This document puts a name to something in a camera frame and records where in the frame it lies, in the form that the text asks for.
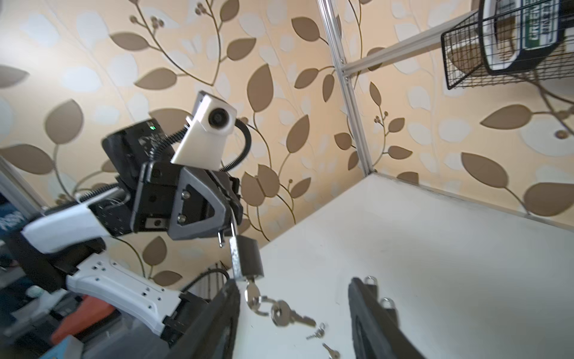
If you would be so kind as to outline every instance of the white table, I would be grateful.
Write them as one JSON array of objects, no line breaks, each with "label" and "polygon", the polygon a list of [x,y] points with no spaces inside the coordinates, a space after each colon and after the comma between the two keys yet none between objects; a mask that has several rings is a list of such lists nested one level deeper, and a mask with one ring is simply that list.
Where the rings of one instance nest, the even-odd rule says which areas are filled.
[{"label": "white table", "polygon": [[307,341],[242,301],[237,359],[355,358],[347,290],[367,275],[428,359],[574,357],[571,231],[372,175],[261,255],[262,294],[328,329]]}]

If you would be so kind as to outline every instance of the beige wall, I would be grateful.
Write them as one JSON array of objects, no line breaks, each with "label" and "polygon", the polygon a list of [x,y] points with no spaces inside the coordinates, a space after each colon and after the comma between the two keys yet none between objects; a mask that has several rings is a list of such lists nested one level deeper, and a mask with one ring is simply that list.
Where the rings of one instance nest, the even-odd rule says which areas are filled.
[{"label": "beige wall", "polygon": [[[295,86],[304,69],[331,65],[328,46],[318,38],[319,32],[324,38],[322,26],[316,26],[319,11],[305,0],[211,0],[212,9],[201,2],[206,13],[200,10],[198,16],[197,4],[0,0],[0,153],[54,204],[67,199],[66,191],[114,181],[112,169],[102,170],[107,158],[100,141],[107,134],[149,113],[172,132],[183,126],[195,94],[207,90],[253,126],[251,154],[232,174],[242,179],[251,204],[243,202],[253,223],[246,235],[264,245],[362,177],[359,168],[347,170],[333,140],[347,128],[339,85],[333,84],[327,101],[319,81],[305,89]],[[138,10],[152,32],[151,16],[162,21],[154,38]],[[292,21],[299,17],[310,20]],[[131,35],[118,35],[126,32]],[[248,40],[234,42],[242,38]],[[331,71],[321,70],[318,78]],[[241,151],[242,141],[240,134],[229,138],[225,163]],[[266,198],[249,177],[258,173]],[[125,238],[142,253],[156,235]],[[228,249],[219,249],[216,240],[173,242],[161,236],[164,241],[156,241],[145,257],[161,262],[154,273],[184,276],[176,286],[215,261],[229,264]],[[140,271],[127,246],[109,243],[113,256]]]},{"label": "beige wall", "polygon": [[[347,56],[354,60],[471,8],[469,0],[337,4]],[[541,86],[550,92],[552,110],[529,83],[449,91],[436,50],[362,73],[355,92],[377,171],[572,226],[574,81]]]}]

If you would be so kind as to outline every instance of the black wire basket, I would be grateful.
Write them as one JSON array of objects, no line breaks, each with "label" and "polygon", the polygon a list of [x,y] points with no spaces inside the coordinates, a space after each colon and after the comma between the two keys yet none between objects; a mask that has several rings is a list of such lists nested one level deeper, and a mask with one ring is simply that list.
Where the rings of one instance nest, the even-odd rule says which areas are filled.
[{"label": "black wire basket", "polygon": [[441,42],[449,90],[574,76],[574,0],[481,0]]}]

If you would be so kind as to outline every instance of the brown leaf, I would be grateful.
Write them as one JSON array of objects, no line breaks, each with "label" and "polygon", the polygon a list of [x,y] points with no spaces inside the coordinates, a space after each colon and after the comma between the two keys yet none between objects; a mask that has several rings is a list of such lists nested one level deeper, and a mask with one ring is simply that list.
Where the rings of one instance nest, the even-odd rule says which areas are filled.
[{"label": "brown leaf", "polygon": [[291,19],[293,30],[303,40],[316,41],[319,39],[319,27],[308,17],[296,17]]},{"label": "brown leaf", "polygon": [[148,72],[134,84],[146,90],[165,90],[175,85],[177,75],[169,68],[160,67]]},{"label": "brown leaf", "polygon": [[347,169],[350,171],[359,164],[359,154],[357,151],[353,151],[351,156],[349,156],[349,163],[347,164]]},{"label": "brown leaf", "polygon": [[14,86],[24,81],[29,73],[18,68],[0,65],[0,88]]},{"label": "brown leaf", "polygon": [[[384,47],[373,47],[372,49],[370,49],[370,50],[367,52],[367,56],[370,55],[370,54],[372,54],[372,53],[375,53],[375,52],[377,52],[377,51],[383,50],[383,49],[384,49]],[[376,69],[378,69],[379,67],[381,67],[381,65],[382,65],[382,64],[373,65],[373,66],[369,67],[368,69],[369,69],[369,71],[375,71]]]},{"label": "brown leaf", "polygon": [[291,188],[291,197],[299,198],[303,196],[308,190],[309,186],[311,185],[311,177],[301,180],[297,182],[293,188]]},{"label": "brown leaf", "polygon": [[473,153],[461,154],[464,169],[477,181],[494,188],[508,186],[508,174],[501,165]]},{"label": "brown leaf", "polygon": [[255,47],[256,42],[256,38],[239,38],[232,41],[229,46],[227,46],[227,57],[233,61],[241,60],[249,55]]},{"label": "brown leaf", "polygon": [[335,86],[335,78],[333,75],[329,74],[323,79],[323,101],[329,101],[331,94],[333,93],[333,88]]},{"label": "brown leaf", "polygon": [[149,47],[145,38],[133,32],[118,32],[111,34],[110,38],[117,46],[128,51],[140,51]]},{"label": "brown leaf", "polygon": [[255,112],[261,112],[271,104],[273,78],[268,64],[259,67],[247,82],[247,99]]},{"label": "brown leaf", "polygon": [[160,236],[154,238],[143,250],[142,259],[149,265],[162,263],[168,255],[168,246]]},{"label": "brown leaf", "polygon": [[175,284],[182,278],[181,274],[172,271],[162,271],[153,276],[153,281],[162,287]]},{"label": "brown leaf", "polygon": [[526,209],[544,217],[558,215],[573,204],[574,184],[571,183],[537,183],[524,194]]},{"label": "brown leaf", "polygon": [[375,86],[375,84],[372,82],[369,85],[369,92],[371,93],[371,98],[373,99],[373,101],[377,104],[377,106],[380,106],[382,102],[381,93],[379,92],[379,89]]},{"label": "brown leaf", "polygon": [[396,160],[404,160],[413,154],[413,151],[409,151],[399,146],[391,146],[389,147],[387,152],[389,153],[389,156],[391,156],[391,158],[394,158]]},{"label": "brown leaf", "polygon": [[260,164],[257,167],[257,180],[265,196],[272,198],[279,193],[279,177],[271,168]]},{"label": "brown leaf", "polygon": [[0,149],[0,155],[19,169],[35,175],[46,175],[54,167],[50,156],[32,145],[15,145]]},{"label": "brown leaf", "polygon": [[251,227],[251,222],[249,221],[249,219],[247,218],[243,218],[241,220],[241,224],[239,225],[239,227],[237,228],[239,234],[242,234],[243,232],[245,232],[246,230],[249,229],[249,227]]},{"label": "brown leaf", "polygon": [[149,113],[151,118],[155,118],[166,135],[171,135],[181,130],[187,121],[187,116],[191,113],[182,109],[157,109]]},{"label": "brown leaf", "polygon": [[219,11],[221,21],[226,22],[233,20],[239,13],[239,0],[227,0]]},{"label": "brown leaf", "polygon": [[338,133],[335,135],[335,143],[342,150],[350,149],[352,145],[351,135],[346,132]]},{"label": "brown leaf", "polygon": [[526,125],[532,119],[532,112],[524,105],[510,105],[490,114],[480,123],[497,130],[513,130]]},{"label": "brown leaf", "polygon": [[107,173],[115,173],[118,170],[115,169],[114,164],[110,161],[107,160],[106,162],[104,162],[104,164],[102,165],[102,172],[107,172]]},{"label": "brown leaf", "polygon": [[390,133],[399,132],[400,130],[402,130],[403,127],[405,127],[404,117],[395,118],[389,123],[389,132]]},{"label": "brown leaf", "polygon": [[343,35],[343,28],[341,27],[341,16],[337,15],[335,20],[337,21],[337,30],[339,31],[339,37],[341,37]]},{"label": "brown leaf", "polygon": [[457,69],[465,74],[470,74],[470,76],[487,75],[484,65],[480,66],[482,64],[482,55],[478,42],[465,41],[463,44],[464,45],[460,47],[452,47],[452,49],[447,52],[448,59]]},{"label": "brown leaf", "polygon": [[319,70],[316,68],[307,68],[303,70],[303,72],[297,76],[297,80],[295,80],[295,88],[306,88],[315,81],[318,74]]},{"label": "brown leaf", "polygon": [[265,200],[263,190],[257,179],[245,172],[241,178],[241,197],[253,207],[260,206]]},{"label": "brown leaf", "polygon": [[83,125],[84,114],[80,105],[74,100],[68,100],[48,114],[44,129],[52,142],[62,145],[76,138]]},{"label": "brown leaf", "polygon": [[287,135],[286,146],[289,153],[300,150],[309,137],[309,115],[304,115],[295,122]]},{"label": "brown leaf", "polygon": [[411,182],[418,185],[418,173],[417,172],[403,172],[397,176],[398,179]]}]

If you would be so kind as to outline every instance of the key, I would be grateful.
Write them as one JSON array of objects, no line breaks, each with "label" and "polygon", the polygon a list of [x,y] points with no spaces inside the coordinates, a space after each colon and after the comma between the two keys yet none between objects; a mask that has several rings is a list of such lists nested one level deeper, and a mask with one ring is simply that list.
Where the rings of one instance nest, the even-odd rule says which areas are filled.
[{"label": "key", "polygon": [[315,327],[317,323],[308,316],[301,316],[292,310],[286,301],[278,300],[271,308],[271,320],[278,327],[286,327],[291,323],[301,323]]},{"label": "key", "polygon": [[333,350],[331,348],[329,348],[327,346],[327,344],[323,343],[323,346],[325,347],[325,349],[327,349],[327,351],[329,352],[329,358],[331,359],[339,359],[341,357],[341,354],[339,354],[339,352],[337,352],[336,350]]},{"label": "key", "polygon": [[313,338],[323,338],[325,336],[325,323],[319,324],[319,329],[313,334],[308,336],[306,339],[313,339]]}]

